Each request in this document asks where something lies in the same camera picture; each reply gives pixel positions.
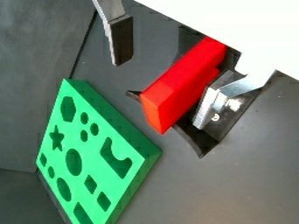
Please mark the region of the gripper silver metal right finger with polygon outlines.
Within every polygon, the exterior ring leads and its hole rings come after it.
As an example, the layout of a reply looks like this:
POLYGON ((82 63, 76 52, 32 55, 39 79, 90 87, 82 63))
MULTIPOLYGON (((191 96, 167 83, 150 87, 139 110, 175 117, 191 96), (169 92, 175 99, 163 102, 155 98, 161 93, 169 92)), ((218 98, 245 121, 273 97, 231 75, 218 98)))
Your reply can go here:
POLYGON ((193 125, 202 130, 213 117, 219 114, 225 108, 230 108, 234 112, 238 112, 245 104, 239 96, 262 88, 269 80, 270 75, 243 75, 231 70, 223 72, 219 78, 207 87, 193 118, 193 125))

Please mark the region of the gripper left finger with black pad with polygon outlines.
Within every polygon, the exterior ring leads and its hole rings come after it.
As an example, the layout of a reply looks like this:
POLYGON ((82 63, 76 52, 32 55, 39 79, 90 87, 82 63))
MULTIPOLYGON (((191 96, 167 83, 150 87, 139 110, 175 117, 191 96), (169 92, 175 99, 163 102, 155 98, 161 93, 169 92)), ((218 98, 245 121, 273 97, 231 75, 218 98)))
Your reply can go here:
POLYGON ((134 56, 134 18, 127 15, 122 0, 91 0, 103 20, 111 61, 121 66, 134 56))

